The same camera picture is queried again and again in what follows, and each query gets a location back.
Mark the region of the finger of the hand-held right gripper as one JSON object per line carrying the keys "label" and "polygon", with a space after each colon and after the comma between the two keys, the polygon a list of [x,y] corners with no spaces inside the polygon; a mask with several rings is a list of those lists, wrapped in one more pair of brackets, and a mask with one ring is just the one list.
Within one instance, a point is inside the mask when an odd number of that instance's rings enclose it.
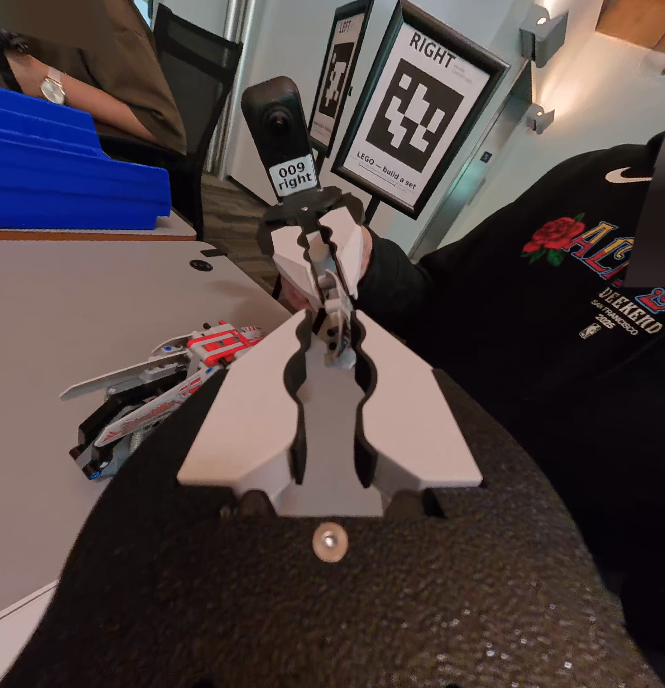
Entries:
{"label": "finger of the hand-held right gripper", "polygon": [[348,207],[328,211],[319,219],[320,234],[330,249],[335,272],[346,293],[356,299],[363,262],[362,226]]}
{"label": "finger of the hand-held right gripper", "polygon": [[271,233],[273,260],[278,268],[283,284],[296,289],[306,296],[310,304],[320,310],[320,289],[318,278],[310,260],[305,257],[305,249],[298,244],[302,237],[298,226],[284,226]]}

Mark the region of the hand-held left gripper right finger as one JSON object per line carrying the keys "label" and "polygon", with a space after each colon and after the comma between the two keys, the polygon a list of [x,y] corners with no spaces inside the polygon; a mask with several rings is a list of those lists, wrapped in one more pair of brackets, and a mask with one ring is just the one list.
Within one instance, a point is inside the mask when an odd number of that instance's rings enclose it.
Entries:
{"label": "hand-held left gripper right finger", "polygon": [[354,468],[387,512],[398,493],[473,488],[483,476],[443,393],[439,371],[362,311],[354,312]]}

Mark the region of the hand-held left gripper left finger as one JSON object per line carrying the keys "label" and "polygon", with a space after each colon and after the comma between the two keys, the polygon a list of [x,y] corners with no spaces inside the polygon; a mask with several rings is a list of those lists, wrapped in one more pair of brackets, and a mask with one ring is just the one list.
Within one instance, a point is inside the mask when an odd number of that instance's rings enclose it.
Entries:
{"label": "hand-held left gripper left finger", "polygon": [[177,474],[189,486],[264,493],[276,512],[301,485],[307,443],[297,392],[306,380],[313,317],[300,311],[231,366]]}

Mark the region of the grey red brick truck model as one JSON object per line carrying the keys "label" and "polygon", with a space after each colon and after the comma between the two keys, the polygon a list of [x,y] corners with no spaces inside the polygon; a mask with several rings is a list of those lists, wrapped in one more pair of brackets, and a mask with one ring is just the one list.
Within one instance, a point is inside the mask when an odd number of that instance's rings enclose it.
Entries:
{"label": "grey red brick truck model", "polygon": [[112,477],[158,425],[201,386],[265,337],[225,321],[166,340],[142,363],[75,384],[60,399],[96,390],[105,398],[80,425],[71,457],[90,481]]}

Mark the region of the grey brick side beam assembly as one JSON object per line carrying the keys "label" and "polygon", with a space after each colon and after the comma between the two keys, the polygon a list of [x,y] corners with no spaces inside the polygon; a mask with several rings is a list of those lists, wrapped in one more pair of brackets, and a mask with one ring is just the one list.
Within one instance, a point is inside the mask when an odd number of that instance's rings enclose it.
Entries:
{"label": "grey brick side beam assembly", "polygon": [[352,302],[335,271],[326,269],[319,286],[323,303],[314,329],[326,345],[325,365],[350,371],[357,361],[352,344]]}

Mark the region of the person's right forearm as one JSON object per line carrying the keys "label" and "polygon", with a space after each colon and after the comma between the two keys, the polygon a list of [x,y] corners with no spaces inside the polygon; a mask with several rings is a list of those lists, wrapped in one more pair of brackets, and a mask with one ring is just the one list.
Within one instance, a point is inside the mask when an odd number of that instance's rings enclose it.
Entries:
{"label": "person's right forearm", "polygon": [[434,296],[430,274],[389,239],[362,226],[363,266],[355,305],[404,342],[416,338]]}

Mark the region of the adjoining brown edged desk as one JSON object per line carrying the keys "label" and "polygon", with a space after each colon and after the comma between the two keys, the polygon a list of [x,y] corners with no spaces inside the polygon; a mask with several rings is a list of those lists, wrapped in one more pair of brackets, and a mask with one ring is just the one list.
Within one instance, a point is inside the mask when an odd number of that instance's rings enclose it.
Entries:
{"label": "adjoining brown edged desk", "polygon": [[172,211],[168,217],[159,217],[151,230],[103,229],[0,229],[0,241],[44,242],[194,242],[197,234],[190,223]]}

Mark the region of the grey desk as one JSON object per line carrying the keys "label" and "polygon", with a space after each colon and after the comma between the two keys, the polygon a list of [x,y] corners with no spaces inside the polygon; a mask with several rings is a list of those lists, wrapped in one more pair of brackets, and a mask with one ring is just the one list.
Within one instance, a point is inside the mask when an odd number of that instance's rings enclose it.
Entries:
{"label": "grey desk", "polygon": [[[56,580],[107,480],[68,454],[101,392],[70,386],[146,360],[203,323],[288,318],[198,242],[0,241],[0,611]],[[211,263],[201,272],[192,259]]]}

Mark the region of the black framed marker sign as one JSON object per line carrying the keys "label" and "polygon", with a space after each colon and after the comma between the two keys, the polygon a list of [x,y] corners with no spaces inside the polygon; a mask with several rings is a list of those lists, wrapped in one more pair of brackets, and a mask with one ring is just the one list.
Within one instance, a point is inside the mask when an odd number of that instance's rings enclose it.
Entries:
{"label": "black framed marker sign", "polygon": [[331,171],[417,219],[509,70],[398,1]]}
{"label": "black framed marker sign", "polygon": [[326,151],[328,157],[350,93],[373,4],[352,1],[335,10],[308,124],[312,148]]}

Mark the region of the black mesh chair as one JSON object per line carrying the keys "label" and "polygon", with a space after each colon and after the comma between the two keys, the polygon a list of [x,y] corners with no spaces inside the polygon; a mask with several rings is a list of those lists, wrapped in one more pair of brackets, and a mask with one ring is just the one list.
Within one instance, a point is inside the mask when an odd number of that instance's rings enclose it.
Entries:
{"label": "black mesh chair", "polygon": [[234,84],[242,44],[216,36],[159,5],[154,24],[159,64],[181,115],[186,154],[164,153],[172,207],[204,238],[201,179],[210,141]]}

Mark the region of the silver metal pipe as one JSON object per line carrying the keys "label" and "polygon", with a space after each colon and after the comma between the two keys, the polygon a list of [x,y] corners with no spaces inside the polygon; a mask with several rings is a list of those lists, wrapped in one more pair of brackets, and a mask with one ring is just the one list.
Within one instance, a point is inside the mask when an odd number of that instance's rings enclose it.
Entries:
{"label": "silver metal pipe", "polygon": [[231,137],[238,114],[238,101],[242,94],[244,78],[251,60],[251,48],[257,1],[228,1],[225,38],[241,44],[242,52],[235,72],[234,83],[226,99],[225,107],[211,137],[205,172],[221,180],[227,177]]}

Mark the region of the blue plastic bin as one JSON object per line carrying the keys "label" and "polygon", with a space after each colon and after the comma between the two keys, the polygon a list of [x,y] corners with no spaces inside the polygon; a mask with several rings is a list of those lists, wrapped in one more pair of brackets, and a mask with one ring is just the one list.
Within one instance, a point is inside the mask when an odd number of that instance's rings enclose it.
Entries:
{"label": "blue plastic bin", "polygon": [[165,169],[110,158],[88,113],[0,89],[1,230],[152,230],[171,211]]}

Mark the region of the white sheet yellow edge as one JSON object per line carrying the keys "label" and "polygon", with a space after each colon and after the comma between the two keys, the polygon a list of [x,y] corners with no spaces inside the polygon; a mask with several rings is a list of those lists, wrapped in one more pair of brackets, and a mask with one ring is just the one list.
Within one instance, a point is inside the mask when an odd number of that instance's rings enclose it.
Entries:
{"label": "white sheet yellow edge", "polygon": [[58,583],[56,579],[0,611],[0,680],[35,632]]}

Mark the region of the grey wall bracket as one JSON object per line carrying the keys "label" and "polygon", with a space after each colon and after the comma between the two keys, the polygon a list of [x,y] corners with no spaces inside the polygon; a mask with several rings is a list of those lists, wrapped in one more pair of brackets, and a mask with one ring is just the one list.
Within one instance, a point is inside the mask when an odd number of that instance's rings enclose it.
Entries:
{"label": "grey wall bracket", "polygon": [[545,132],[553,123],[555,110],[544,110],[538,104],[532,103],[526,111],[526,127],[537,135]]}
{"label": "grey wall bracket", "polygon": [[520,54],[537,68],[544,68],[564,45],[569,11],[551,17],[542,5],[533,4],[520,26]]}

